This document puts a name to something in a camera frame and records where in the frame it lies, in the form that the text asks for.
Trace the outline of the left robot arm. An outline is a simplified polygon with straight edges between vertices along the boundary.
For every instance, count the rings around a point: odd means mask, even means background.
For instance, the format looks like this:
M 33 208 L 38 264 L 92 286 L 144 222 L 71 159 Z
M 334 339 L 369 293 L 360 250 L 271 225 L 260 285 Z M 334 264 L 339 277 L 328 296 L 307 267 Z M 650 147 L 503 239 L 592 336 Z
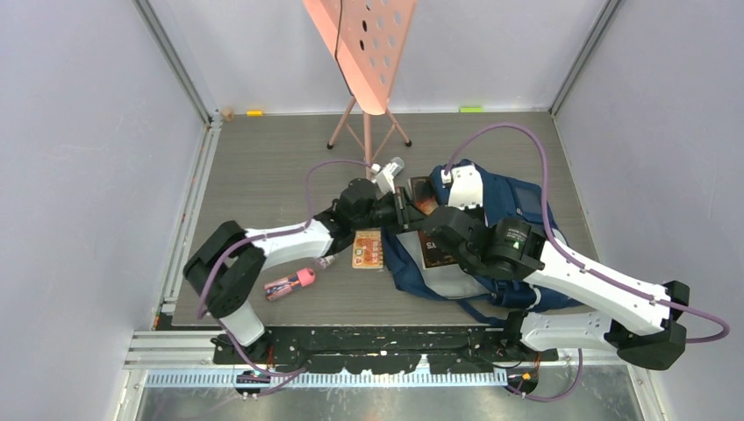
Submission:
M 300 224 L 249 231 L 234 220 L 224 222 L 182 275 L 200 297 L 197 314 L 210 313 L 236 340 L 237 354 L 257 363 L 268 355 L 269 341 L 248 297 L 263 270 L 340 253 L 358 231 L 417 231 L 425 218 L 404 190 L 380 195 L 371 181 L 357 178 L 329 208 Z

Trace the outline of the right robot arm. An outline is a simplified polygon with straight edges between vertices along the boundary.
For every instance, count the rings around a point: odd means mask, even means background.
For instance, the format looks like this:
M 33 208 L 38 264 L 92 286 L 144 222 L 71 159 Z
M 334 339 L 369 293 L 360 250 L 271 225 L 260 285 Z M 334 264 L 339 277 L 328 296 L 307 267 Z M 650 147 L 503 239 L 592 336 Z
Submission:
M 525 282 L 587 306 L 584 313 L 510 312 L 500 344 L 513 360 L 553 348 L 591 349 L 662 371 L 686 349 L 680 311 L 662 305 L 664 300 L 688 298 L 690 290 L 680 282 L 652 284 L 611 270 L 617 279 L 609 283 L 594 275 L 601 264 L 591 260 L 578 267 L 574 262 L 579 253 L 553 245 L 544 228 L 520 218 L 504 218 L 488 227 L 463 210 L 443 206 L 425 219 L 423 231 L 468 275 Z

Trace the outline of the navy blue student backpack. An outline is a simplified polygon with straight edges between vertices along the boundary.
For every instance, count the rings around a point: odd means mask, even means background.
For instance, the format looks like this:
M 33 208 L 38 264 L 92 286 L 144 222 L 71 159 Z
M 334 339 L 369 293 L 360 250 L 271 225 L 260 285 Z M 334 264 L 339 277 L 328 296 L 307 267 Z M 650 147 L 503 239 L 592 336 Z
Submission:
M 527 312 L 562 310 L 580 302 L 536 285 L 529 276 L 549 236 L 558 234 L 542 188 L 491 173 L 470 160 L 412 177 L 401 201 L 406 220 L 384 224 L 383 257 L 395 287 L 434 301 L 457 303 L 481 324 L 502 327 L 474 300 Z

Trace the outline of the Three Days to See book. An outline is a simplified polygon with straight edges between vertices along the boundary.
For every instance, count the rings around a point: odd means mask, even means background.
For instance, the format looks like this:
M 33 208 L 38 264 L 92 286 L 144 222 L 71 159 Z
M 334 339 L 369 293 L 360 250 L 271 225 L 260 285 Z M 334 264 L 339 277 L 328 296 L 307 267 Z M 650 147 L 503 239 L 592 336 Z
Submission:
M 409 189 L 415 207 L 425 215 L 430 215 L 439 206 L 435 190 L 428 176 L 410 178 Z M 442 252 L 423 231 L 418 232 L 418 237 L 424 269 L 450 266 L 456 263 L 453 256 Z

